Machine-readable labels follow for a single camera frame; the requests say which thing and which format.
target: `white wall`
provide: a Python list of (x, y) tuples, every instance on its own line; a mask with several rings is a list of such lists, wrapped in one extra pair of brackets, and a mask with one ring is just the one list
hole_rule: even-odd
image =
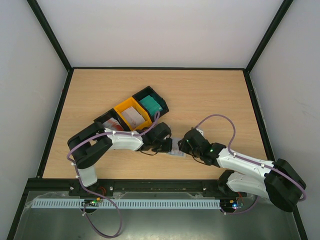
[(38, 0), (72, 66), (245, 68), (283, 0)]
[(295, 0), (251, 73), (277, 158), (307, 184), (298, 204), (310, 240), (320, 236), (320, 1)]
[(26, 0), (0, 7), (0, 239), (34, 178), (67, 72)]

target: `wooden table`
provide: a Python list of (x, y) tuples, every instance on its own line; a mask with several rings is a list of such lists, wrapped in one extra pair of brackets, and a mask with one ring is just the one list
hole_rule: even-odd
[[(66, 159), (70, 137), (95, 118), (150, 85), (169, 112), (159, 121), (172, 137), (184, 134), (210, 114), (229, 117), (236, 126), (232, 149), (266, 159), (244, 74), (240, 70), (118, 70), (75, 69), (44, 170), (44, 178), (74, 178)], [(214, 117), (201, 125), (209, 142), (227, 145), (233, 130)], [(223, 168), (206, 166), (191, 156), (165, 153), (148, 156), (130, 150), (110, 150), (96, 163), (100, 179), (218, 179)]]

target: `robotic arm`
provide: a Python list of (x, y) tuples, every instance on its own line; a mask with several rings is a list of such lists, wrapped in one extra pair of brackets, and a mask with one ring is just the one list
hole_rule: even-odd
[(95, 141), (89, 141), (76, 149), (73, 159), (79, 171), (82, 183), (88, 187), (97, 182), (98, 178), (94, 164), (112, 149), (129, 149), (132, 151), (152, 150), (155, 153), (168, 153), (172, 149), (171, 129), (164, 122), (159, 123), (145, 134), (144, 129), (138, 131), (115, 131), (94, 122), (67, 142), (69, 149), (73, 149), (85, 140), (103, 133)]
[(196, 128), (188, 131), (178, 146), (180, 151), (200, 158), (208, 166), (230, 169), (218, 180), (219, 189), (224, 193), (233, 191), (254, 194), (270, 199), (283, 211), (292, 212), (302, 192), (278, 171), (303, 189), (306, 188), (305, 182), (287, 161), (264, 161), (235, 152), (220, 143), (209, 143)]
[[(99, 134), (101, 136), (94, 142), (86, 141)], [(155, 153), (168, 153), (172, 149), (171, 130), (164, 122), (148, 130), (131, 132), (114, 131), (95, 122), (70, 138), (67, 144), (70, 150), (78, 146), (72, 156), (85, 187), (97, 182), (94, 164), (108, 150), (143, 152), (151, 149)], [(220, 143), (209, 143), (196, 128), (188, 131), (178, 146), (180, 151), (200, 158), (208, 166), (230, 169), (218, 180), (219, 190), (226, 194), (230, 191), (254, 194), (270, 199), (283, 211), (292, 212), (306, 188), (305, 182), (287, 161), (264, 161), (235, 152)]]

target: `orange container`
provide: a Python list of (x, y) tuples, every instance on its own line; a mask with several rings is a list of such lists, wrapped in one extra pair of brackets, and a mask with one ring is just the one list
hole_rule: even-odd
[[(145, 122), (140, 124), (138, 127), (136, 128), (132, 128), (130, 126), (130, 124), (128, 123), (128, 121), (124, 118), (124, 116), (121, 114), (124, 110), (133, 107), (135, 110), (137, 110), (137, 112), (139, 114), (141, 114), (141, 116), (144, 118)], [(120, 116), (120, 118), (123, 119), (123, 121), (125, 122), (125, 124), (127, 124), (127, 126), (130, 128), (131, 131), (134, 130), (141, 130), (143, 128), (149, 127), (152, 124), (152, 121), (149, 117), (148, 112), (133, 98), (130, 97), (127, 100), (123, 101), (122, 103), (118, 104), (117, 106), (115, 106), (113, 108), (116, 113)]]

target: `gray floor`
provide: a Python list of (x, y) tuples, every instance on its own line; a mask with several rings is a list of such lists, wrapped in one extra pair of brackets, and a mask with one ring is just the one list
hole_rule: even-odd
[[(117, 240), (299, 240), (291, 213), (260, 202), (243, 215), (219, 210), (123, 209), (123, 231)], [(115, 209), (98, 209), (90, 218), (105, 234), (119, 226)], [(15, 240), (98, 240), (79, 209), (25, 209)]]

